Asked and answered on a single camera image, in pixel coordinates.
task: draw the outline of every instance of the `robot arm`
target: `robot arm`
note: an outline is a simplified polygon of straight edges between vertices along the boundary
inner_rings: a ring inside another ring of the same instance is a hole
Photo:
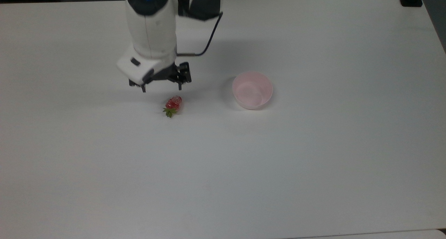
[[[189,64],[175,65],[177,37],[175,15],[209,20],[221,17],[223,0],[125,0],[132,45],[117,66],[131,86],[153,80],[170,80],[181,85],[191,82]]]

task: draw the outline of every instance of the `strawberry leaves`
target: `strawberry leaves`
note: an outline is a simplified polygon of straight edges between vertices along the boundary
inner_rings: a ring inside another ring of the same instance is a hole
[[[174,108],[163,108],[163,109],[164,109],[163,112],[166,112],[166,116],[168,116],[169,118],[172,118],[172,116],[177,113],[177,110]]]

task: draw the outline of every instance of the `pink bowl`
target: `pink bowl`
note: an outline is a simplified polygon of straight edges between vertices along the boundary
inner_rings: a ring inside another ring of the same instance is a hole
[[[239,74],[234,79],[232,92],[240,106],[246,109],[258,109],[271,98],[272,84],[263,74],[249,71]]]

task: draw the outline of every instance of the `cable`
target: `cable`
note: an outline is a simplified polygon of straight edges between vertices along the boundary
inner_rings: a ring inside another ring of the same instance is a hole
[[[222,18],[222,16],[223,16],[223,12],[221,12],[218,15],[218,20],[217,20],[217,22],[215,22],[214,29],[212,30],[212,33],[210,34],[210,38],[209,38],[209,41],[207,42],[206,48],[201,53],[177,53],[177,56],[201,56],[201,55],[203,55],[206,52],[207,48],[209,47],[210,41],[212,41],[212,37],[214,37],[214,33],[215,33],[215,30],[217,29],[218,22],[220,22],[220,19]]]

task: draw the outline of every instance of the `bowl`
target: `bowl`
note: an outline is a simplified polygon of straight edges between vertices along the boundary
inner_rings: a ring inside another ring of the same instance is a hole
[[[243,72],[232,82],[232,92],[240,106],[258,109],[271,98],[272,84],[268,77],[260,72]]]

